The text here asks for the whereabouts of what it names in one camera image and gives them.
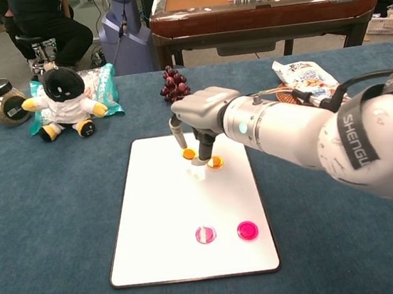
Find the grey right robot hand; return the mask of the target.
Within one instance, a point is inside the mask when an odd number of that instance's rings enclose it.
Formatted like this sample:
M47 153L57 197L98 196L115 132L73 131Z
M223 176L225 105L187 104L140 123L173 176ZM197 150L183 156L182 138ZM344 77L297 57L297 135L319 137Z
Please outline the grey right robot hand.
M210 86L172 103L172 116L168 123L179 146L187 148L183 124L192 128L194 137L199 141L198 155L192 159L194 166L209 163L216 136L224 132L225 110L239 96L237 90Z

